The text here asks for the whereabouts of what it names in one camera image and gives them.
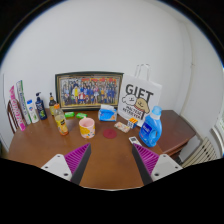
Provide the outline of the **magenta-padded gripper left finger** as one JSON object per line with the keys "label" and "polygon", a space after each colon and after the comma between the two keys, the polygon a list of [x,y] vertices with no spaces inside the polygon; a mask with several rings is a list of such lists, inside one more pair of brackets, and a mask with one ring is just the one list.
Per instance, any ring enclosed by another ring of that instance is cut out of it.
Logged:
{"label": "magenta-padded gripper left finger", "polygon": [[42,169],[79,185],[90,155],[91,144],[87,143],[66,155],[56,154]]}

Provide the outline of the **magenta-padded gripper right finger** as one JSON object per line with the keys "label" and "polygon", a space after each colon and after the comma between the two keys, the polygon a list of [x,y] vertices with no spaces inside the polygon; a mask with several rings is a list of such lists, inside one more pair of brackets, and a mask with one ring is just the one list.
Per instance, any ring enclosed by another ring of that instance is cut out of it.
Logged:
{"label": "magenta-padded gripper right finger", "polygon": [[133,144],[132,154],[144,185],[148,185],[182,169],[167,154],[158,155],[138,144]]}

